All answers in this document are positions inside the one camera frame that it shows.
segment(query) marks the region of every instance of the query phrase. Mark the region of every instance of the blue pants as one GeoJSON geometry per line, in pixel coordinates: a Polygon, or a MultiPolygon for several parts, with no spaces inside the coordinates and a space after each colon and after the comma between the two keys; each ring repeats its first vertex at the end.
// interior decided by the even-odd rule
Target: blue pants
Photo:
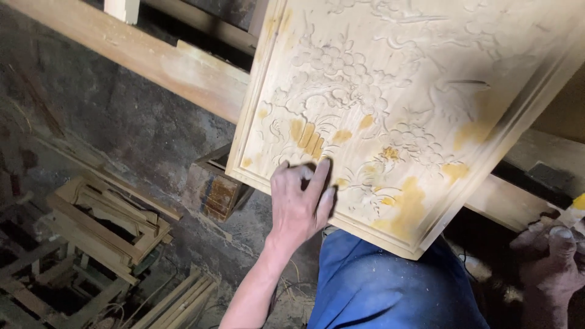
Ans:
{"type": "Polygon", "coordinates": [[[308,329],[488,328],[461,261],[443,238],[418,261],[341,229],[325,239],[308,329]]]}

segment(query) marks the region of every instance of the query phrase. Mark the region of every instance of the wood carving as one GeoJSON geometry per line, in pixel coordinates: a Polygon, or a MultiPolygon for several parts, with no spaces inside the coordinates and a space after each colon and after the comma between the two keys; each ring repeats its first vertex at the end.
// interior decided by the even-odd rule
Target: wood carving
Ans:
{"type": "Polygon", "coordinates": [[[534,95],[548,97],[572,73],[550,76],[583,62],[566,61],[583,9],[272,0],[226,172],[269,193],[283,160],[331,157],[331,223],[416,259],[451,219],[445,211],[534,120],[518,117],[544,109],[534,95]]]}

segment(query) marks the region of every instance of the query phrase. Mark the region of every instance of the dirt floor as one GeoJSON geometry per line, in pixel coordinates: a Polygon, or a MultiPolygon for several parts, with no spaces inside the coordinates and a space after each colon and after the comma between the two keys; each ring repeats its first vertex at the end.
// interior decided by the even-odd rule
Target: dirt floor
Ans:
{"type": "MultiPolygon", "coordinates": [[[[188,2],[241,28],[249,25],[254,7],[254,0],[188,2]]],[[[146,18],[139,27],[169,43],[197,35],[184,26],[158,20],[159,14],[148,9],[141,15],[146,18]]],[[[15,63],[32,72],[43,87],[42,96],[62,129],[101,152],[109,166],[129,182],[183,212],[181,221],[171,223],[174,240],[164,251],[163,260],[152,269],[152,278],[140,286],[140,294],[148,296],[176,271],[168,286],[153,299],[156,302],[195,263],[221,280],[218,295],[209,303],[213,307],[195,326],[214,328],[263,248],[271,228],[271,200],[255,191],[226,223],[190,213],[180,200],[190,164],[229,143],[235,126],[4,5],[0,5],[0,32],[7,32],[0,33],[0,44],[10,45],[0,49],[0,113],[7,118],[2,125],[11,131],[20,129],[19,149],[34,155],[22,180],[23,189],[34,191],[34,202],[43,207],[44,195],[74,177],[80,168],[26,132],[22,114],[29,124],[45,131],[46,119],[8,65],[15,63]]],[[[249,56],[234,50],[212,43],[203,46],[223,52],[222,57],[231,58],[244,69],[251,65],[249,56]]],[[[483,264],[479,266],[482,269],[471,271],[479,278],[484,296],[480,304],[490,325],[518,328],[519,284],[507,248],[514,234],[464,209],[447,227],[445,236],[459,253],[470,256],[469,262],[473,263],[475,257],[483,264]]],[[[265,328],[301,328],[307,323],[314,303],[320,243],[321,238],[316,237],[292,257],[278,287],[280,298],[265,328]],[[310,283],[284,290],[285,283],[295,282],[310,283]]],[[[478,268],[477,262],[472,265],[478,268]]],[[[572,328],[585,327],[576,316],[585,307],[583,300],[574,299],[572,303],[572,328]]]]}

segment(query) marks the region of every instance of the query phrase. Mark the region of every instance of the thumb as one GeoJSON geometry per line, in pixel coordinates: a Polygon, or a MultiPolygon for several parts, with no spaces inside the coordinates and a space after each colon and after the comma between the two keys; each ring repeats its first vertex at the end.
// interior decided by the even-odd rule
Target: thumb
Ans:
{"type": "Polygon", "coordinates": [[[566,227],[553,227],[549,236],[550,257],[562,263],[573,262],[577,243],[573,233],[566,227]]]}
{"type": "Polygon", "coordinates": [[[333,208],[333,197],[335,196],[335,188],[330,187],[323,193],[321,200],[319,201],[319,205],[317,206],[317,211],[315,213],[316,217],[316,226],[317,229],[321,229],[325,227],[327,224],[327,220],[329,219],[329,214],[331,213],[331,208],[333,208]]]}

